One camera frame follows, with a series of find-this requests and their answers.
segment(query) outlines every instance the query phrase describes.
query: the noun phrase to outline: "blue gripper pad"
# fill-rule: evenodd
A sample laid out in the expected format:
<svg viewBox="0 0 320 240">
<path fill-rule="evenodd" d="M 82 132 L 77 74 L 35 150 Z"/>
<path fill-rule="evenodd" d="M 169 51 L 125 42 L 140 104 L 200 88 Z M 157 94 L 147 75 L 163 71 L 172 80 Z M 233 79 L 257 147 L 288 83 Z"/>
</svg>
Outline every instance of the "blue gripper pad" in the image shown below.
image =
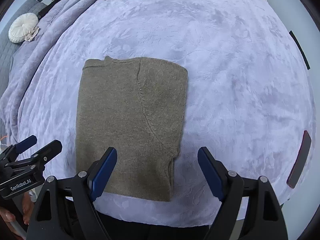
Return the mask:
<svg viewBox="0 0 320 240">
<path fill-rule="evenodd" d="M 89 198 L 93 202 L 100 197 L 117 162 L 117 151 L 109 147 L 88 176 L 91 190 Z"/>
<path fill-rule="evenodd" d="M 214 168 L 214 164 L 207 156 L 208 153 L 211 155 L 211 153 L 208 151 L 206 147 L 201 147 L 198 150 L 198 163 L 204 174 L 205 179 L 207 180 L 212 194 L 215 197 L 217 197 L 220 201 L 222 201 L 224 198 L 223 182 L 220 176 L 218 175 L 216 169 Z"/>
<path fill-rule="evenodd" d="M 27 139 L 24 139 L 22 142 L 16 144 L 16 153 L 21 154 L 31 148 L 37 143 L 37 137 L 34 135 L 29 136 Z"/>
</svg>

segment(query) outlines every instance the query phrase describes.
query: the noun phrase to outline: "gray cloth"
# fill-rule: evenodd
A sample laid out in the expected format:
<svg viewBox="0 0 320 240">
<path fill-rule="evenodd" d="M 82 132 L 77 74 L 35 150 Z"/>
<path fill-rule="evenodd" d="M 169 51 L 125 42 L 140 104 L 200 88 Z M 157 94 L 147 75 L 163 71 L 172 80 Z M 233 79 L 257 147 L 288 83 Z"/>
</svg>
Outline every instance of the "gray cloth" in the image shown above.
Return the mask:
<svg viewBox="0 0 320 240">
<path fill-rule="evenodd" d="M 77 108 L 77 172 L 112 146 L 118 161 L 106 192 L 170 201 L 186 89 L 187 70 L 169 61 L 87 60 Z"/>
</svg>

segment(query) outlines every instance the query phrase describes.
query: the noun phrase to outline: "gray quilt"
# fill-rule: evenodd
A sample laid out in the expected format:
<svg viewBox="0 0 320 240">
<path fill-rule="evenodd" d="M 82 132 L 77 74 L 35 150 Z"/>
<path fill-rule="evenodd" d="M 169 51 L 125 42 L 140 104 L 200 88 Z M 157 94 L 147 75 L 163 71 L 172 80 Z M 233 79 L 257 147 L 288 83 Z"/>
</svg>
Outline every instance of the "gray quilt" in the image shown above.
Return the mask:
<svg viewBox="0 0 320 240">
<path fill-rule="evenodd" d="M 153 57 L 188 70 L 172 201 L 103 193 L 98 211 L 175 227 L 212 223 L 220 202 L 198 166 L 201 146 L 241 176 L 267 176 L 283 203 L 294 192 L 286 180 L 307 130 L 312 146 L 296 189 L 305 178 L 315 145 L 313 94 L 299 49 L 265 0 L 62 0 L 39 26 L 36 40 L 14 59 L 0 116 L 12 143 L 38 138 L 20 158 L 62 142 L 46 177 L 75 175 L 77 97 L 87 59 Z"/>
</svg>

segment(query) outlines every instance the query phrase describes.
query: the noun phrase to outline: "plush blanket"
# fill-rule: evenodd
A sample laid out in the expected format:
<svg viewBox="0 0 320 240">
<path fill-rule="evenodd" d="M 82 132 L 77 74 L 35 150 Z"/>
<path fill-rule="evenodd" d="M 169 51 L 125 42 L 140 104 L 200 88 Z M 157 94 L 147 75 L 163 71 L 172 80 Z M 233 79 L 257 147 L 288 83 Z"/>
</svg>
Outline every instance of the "plush blanket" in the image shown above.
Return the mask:
<svg viewBox="0 0 320 240">
<path fill-rule="evenodd" d="M 89 58 L 153 57 L 188 70 L 173 198 L 157 202 L 103 193 L 94 205 L 118 219 L 190 227 L 213 222 L 220 202 L 197 163 L 207 146 L 243 177 L 267 176 L 283 203 L 303 131 L 315 145 L 308 72 L 295 42 L 265 0 L 62 0 L 40 20 L 36 40 L 14 58 L 0 116 L 11 143 L 34 134 L 36 146 L 62 142 L 44 176 L 75 175 L 79 83 Z M 244 208 L 239 218 L 244 217 Z"/>
</svg>

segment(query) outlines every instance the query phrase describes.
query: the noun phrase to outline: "white round pillow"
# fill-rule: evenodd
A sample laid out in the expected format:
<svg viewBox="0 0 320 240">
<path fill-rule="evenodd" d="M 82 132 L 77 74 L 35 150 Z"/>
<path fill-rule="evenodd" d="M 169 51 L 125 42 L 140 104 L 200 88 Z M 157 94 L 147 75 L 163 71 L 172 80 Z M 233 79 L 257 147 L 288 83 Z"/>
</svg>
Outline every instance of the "white round pillow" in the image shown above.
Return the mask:
<svg viewBox="0 0 320 240">
<path fill-rule="evenodd" d="M 9 29 L 9 40 L 13 43 L 24 41 L 24 37 L 38 24 L 34 13 L 25 13 L 14 20 Z"/>
</svg>

